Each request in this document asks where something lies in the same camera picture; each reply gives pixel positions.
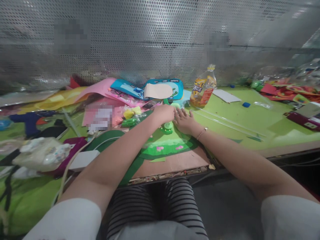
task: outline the white sleeve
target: white sleeve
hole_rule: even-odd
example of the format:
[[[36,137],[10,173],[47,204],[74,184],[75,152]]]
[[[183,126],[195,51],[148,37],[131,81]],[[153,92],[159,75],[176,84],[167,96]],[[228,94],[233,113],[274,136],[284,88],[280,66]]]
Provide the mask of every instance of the white sleeve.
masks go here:
[[[101,211],[97,204],[73,198],[51,208],[23,240],[95,240],[100,223]]]
[[[294,196],[272,196],[261,206],[265,240],[320,239],[320,204]]]

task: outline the green table surface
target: green table surface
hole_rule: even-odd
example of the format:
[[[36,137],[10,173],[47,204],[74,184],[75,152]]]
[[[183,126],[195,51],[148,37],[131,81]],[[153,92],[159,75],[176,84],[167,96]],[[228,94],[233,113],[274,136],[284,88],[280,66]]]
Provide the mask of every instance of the green table surface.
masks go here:
[[[212,95],[209,103],[203,109],[241,124],[254,131],[261,132],[266,135],[266,137],[263,137],[263,142],[258,142],[248,138],[248,135],[246,134],[206,119],[196,113],[194,114],[195,119],[199,123],[209,127],[213,131],[231,139],[242,140],[240,143],[241,145],[253,150],[320,140],[320,133],[312,132],[311,130],[306,129],[283,116],[283,113],[292,110],[292,107],[289,105],[273,101],[273,109],[268,110],[264,107],[253,104],[255,101],[263,102],[264,100],[256,92],[248,88],[236,87],[232,89],[230,87],[221,87],[221,89],[224,89],[225,91],[242,99],[242,102],[228,104],[220,98]],[[248,102],[251,106],[249,108],[245,108],[242,106],[243,102]],[[189,107],[187,109],[192,109],[209,118],[214,118],[229,124],[226,121],[211,116],[201,110],[197,110],[194,107]],[[83,113],[76,114],[72,116],[72,119],[80,131],[80,134],[82,136],[86,136],[87,128],[81,126],[82,116]],[[64,119],[63,115],[59,115],[58,118]],[[49,127],[53,122],[54,121],[42,127]],[[0,132],[0,141],[23,137],[23,135],[24,124],[14,123],[6,131]],[[76,137],[76,134],[71,128],[69,128],[60,141],[63,142],[65,139],[72,137]],[[3,192],[4,190],[4,180],[5,178],[0,179],[0,192]],[[28,180],[13,180],[12,184],[14,188],[12,204],[8,213],[10,235],[18,235],[28,232],[41,219],[45,212],[49,210],[54,196],[59,190],[60,182],[61,180],[53,180],[51,177],[47,176]]]
[[[305,127],[302,127],[301,125],[287,119],[286,116],[283,115],[286,112],[292,111],[292,106],[277,101],[270,101],[273,104],[273,108],[269,110],[253,104],[254,102],[267,102],[264,100],[264,97],[259,96],[257,92],[247,87],[219,87],[219,89],[223,89],[233,94],[242,101],[226,103],[217,96],[212,95],[208,104],[203,108],[203,110],[236,122],[248,129],[258,131],[264,134],[266,137],[262,137],[262,139],[264,139],[262,142],[255,141],[248,138],[248,135],[246,134],[206,119],[197,115],[196,113],[200,113],[209,118],[214,118],[223,123],[227,123],[238,129],[246,131],[245,129],[221,120],[194,107],[188,107],[187,109],[191,109],[195,112],[195,119],[202,125],[207,126],[209,129],[228,138],[243,140],[240,144],[252,150],[262,150],[320,140],[320,132],[313,132]],[[243,102],[250,103],[250,107],[243,107]]]

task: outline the juice bottle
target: juice bottle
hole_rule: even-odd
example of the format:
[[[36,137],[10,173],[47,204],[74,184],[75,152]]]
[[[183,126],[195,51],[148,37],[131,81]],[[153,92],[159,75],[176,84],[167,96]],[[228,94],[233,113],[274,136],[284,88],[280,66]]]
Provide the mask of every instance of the juice bottle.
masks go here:
[[[213,89],[217,86],[214,76],[214,64],[210,64],[207,71],[201,74],[194,82],[194,87],[190,96],[190,102],[196,107],[204,107],[211,97]]]

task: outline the blue craft board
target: blue craft board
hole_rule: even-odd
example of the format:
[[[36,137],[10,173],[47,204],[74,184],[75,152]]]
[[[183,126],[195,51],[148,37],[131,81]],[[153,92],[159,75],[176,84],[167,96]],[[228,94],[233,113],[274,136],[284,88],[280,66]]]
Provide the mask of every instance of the blue craft board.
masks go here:
[[[146,84],[142,87],[142,91],[140,93],[134,91],[136,86],[127,80],[117,79],[112,85],[111,88],[116,89],[118,91],[129,94],[133,97],[142,99],[144,101],[151,100],[152,98],[144,97],[144,88],[148,83],[151,84],[168,84],[173,89],[173,94],[169,98],[169,100],[179,100],[183,96],[183,83],[180,79],[149,79]]]

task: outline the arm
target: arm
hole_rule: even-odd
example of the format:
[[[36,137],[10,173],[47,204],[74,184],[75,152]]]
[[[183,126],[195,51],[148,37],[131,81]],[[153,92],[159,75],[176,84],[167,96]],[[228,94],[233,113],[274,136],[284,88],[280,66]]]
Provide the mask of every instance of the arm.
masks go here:
[[[109,201],[143,144],[163,123],[174,118],[174,107],[161,105],[100,153],[74,180],[59,202],[85,198],[96,203],[104,214]]]
[[[204,130],[191,111],[189,116],[184,109],[178,109],[175,118],[178,129],[185,134],[197,138]],[[269,196],[292,195],[319,203],[290,175],[258,153],[212,131],[204,132],[199,141],[261,201]]]

